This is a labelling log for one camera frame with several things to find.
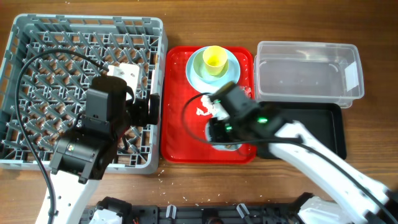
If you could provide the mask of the red snack wrapper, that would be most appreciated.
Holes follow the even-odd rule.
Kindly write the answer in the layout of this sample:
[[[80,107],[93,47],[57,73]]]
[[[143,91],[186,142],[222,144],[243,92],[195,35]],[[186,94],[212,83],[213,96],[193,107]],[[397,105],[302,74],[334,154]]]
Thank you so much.
[[[242,87],[242,90],[243,90],[243,92],[245,93],[245,95],[246,95],[248,98],[252,98],[252,91],[251,91],[251,88],[250,88],[250,87],[244,86],[244,87]]]

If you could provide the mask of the white napkin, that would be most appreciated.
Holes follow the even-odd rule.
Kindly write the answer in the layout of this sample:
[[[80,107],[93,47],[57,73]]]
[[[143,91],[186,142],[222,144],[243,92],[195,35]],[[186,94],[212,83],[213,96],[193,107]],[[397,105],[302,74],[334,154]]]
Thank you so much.
[[[202,103],[201,108],[197,108],[196,115],[198,116],[209,116],[211,115],[212,118],[216,118],[217,120],[227,119],[229,118],[228,113],[224,110],[221,103],[219,101],[212,102],[210,97],[207,95],[203,95],[200,99]]]

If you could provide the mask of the light blue food bowl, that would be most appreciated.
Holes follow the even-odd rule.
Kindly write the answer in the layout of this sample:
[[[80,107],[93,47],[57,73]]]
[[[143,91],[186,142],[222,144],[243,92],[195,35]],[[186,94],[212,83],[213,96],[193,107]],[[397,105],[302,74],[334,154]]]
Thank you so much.
[[[211,141],[210,138],[210,125],[209,123],[206,123],[205,125],[205,138],[207,141]],[[216,149],[218,151],[237,151],[242,145],[237,144],[237,145],[211,145],[213,149]]]

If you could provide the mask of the white plastic fork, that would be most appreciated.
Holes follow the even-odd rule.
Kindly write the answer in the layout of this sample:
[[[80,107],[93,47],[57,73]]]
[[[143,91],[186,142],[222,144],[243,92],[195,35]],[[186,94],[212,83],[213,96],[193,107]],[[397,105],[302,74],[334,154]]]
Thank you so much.
[[[153,70],[152,71],[152,76],[151,76],[151,84],[150,84],[150,87],[151,87],[150,94],[151,95],[157,93],[156,92],[157,82],[158,82],[158,78],[157,78],[157,75],[156,75],[156,70]]]

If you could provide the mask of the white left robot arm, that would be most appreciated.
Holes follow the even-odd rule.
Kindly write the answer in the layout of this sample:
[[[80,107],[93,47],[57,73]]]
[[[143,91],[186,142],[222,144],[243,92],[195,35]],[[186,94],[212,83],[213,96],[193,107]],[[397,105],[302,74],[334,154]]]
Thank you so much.
[[[158,124],[163,78],[148,78],[146,98],[136,95],[141,80],[141,69],[130,63],[110,65],[106,74],[92,79],[85,110],[55,142],[49,164],[52,186],[37,223],[44,222],[45,214],[51,215],[52,223],[78,223],[126,131]]]

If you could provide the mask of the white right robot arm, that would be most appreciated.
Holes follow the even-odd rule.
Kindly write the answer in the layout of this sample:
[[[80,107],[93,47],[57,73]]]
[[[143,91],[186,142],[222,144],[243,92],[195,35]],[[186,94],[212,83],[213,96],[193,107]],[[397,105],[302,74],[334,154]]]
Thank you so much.
[[[397,193],[349,165],[300,121],[248,98],[233,82],[209,99],[227,114],[216,122],[214,145],[251,144],[261,159],[288,162],[326,192],[351,223],[397,223]]]

